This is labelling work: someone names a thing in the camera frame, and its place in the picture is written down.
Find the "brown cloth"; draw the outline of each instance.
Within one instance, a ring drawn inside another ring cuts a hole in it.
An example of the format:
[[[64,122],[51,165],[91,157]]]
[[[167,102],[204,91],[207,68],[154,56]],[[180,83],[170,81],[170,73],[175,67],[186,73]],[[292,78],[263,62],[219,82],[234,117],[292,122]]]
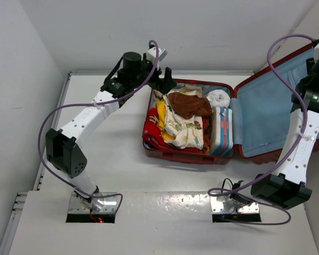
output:
[[[173,110],[186,120],[194,115],[208,117],[213,114],[207,98],[184,95],[179,92],[170,93],[168,97]]]

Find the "patterned fabric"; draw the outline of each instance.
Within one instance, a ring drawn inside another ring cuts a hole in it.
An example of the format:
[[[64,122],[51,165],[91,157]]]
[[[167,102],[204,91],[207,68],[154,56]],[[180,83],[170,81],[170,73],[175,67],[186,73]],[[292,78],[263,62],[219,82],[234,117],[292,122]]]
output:
[[[162,139],[161,131],[158,128],[159,124],[159,116],[156,108],[150,109],[148,112],[147,119],[145,121],[144,130],[143,130],[143,139],[149,145],[156,149],[160,150],[168,150],[168,151],[185,151],[185,152],[192,152],[203,154],[203,150],[198,150],[196,148],[185,148],[185,149],[178,149],[174,146],[171,146],[168,143],[165,143]]]
[[[181,91],[181,89],[172,89],[167,95],[163,95],[165,102],[165,121],[163,131],[171,135],[175,140],[164,141],[179,149],[197,148],[203,149],[203,124],[202,117],[193,116],[185,120],[180,115],[174,112],[171,107],[168,95],[173,92],[181,92],[185,95],[194,96],[199,93],[197,90]]]

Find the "light blue suitcase lining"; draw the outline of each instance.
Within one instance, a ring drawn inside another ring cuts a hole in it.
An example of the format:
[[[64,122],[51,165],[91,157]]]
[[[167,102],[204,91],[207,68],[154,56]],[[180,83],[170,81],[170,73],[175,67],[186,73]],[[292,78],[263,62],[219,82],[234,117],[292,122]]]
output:
[[[313,57],[312,49],[278,66],[277,71],[295,87],[307,76],[306,60],[310,57]],[[230,91],[225,87],[199,84],[194,86],[202,87],[204,95],[215,89],[222,89],[230,95]],[[283,147],[292,108],[291,92],[273,72],[265,73],[240,88],[237,98],[231,99],[229,108],[233,111],[233,142],[234,145],[242,145],[245,157]],[[225,156],[231,157],[233,154],[234,149]]]

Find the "white table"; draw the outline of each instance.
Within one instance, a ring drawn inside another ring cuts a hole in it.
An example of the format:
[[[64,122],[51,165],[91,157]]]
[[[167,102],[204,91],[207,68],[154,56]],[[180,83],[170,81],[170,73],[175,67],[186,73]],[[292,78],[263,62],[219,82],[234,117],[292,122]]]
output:
[[[86,103],[104,76],[72,76],[65,104]],[[236,86],[247,76],[184,75]],[[304,206],[290,210],[284,226],[212,223],[206,190],[225,178],[252,180],[271,164],[239,157],[226,166],[188,165],[148,158],[141,143],[150,89],[143,88],[105,120],[83,152],[101,191],[124,201],[115,224],[65,223],[71,188],[45,173],[40,191],[29,192],[10,255],[25,254],[318,254]],[[80,109],[63,110],[58,128]],[[262,220],[286,216],[261,207]]]

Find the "cable clip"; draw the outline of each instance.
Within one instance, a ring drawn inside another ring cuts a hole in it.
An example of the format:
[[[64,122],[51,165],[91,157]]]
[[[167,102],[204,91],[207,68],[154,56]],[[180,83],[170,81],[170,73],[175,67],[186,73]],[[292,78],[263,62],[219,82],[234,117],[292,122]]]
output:
[[[299,134],[302,138],[305,138],[305,139],[307,139],[307,140],[311,140],[311,141],[314,141],[314,140],[315,140],[313,136],[307,135],[307,134],[303,134],[303,133],[300,132],[300,130],[299,130],[298,134]]]
[[[227,115],[227,110],[225,108],[223,108],[223,110],[221,110],[222,112],[220,112],[221,115],[226,116]]]
[[[103,111],[102,106],[101,106],[101,105],[99,105],[99,104],[97,104],[97,102],[96,102],[96,100],[95,100],[95,99],[93,100],[93,103],[92,103],[92,104],[93,104],[93,106],[94,106],[94,107],[96,107],[98,110]]]

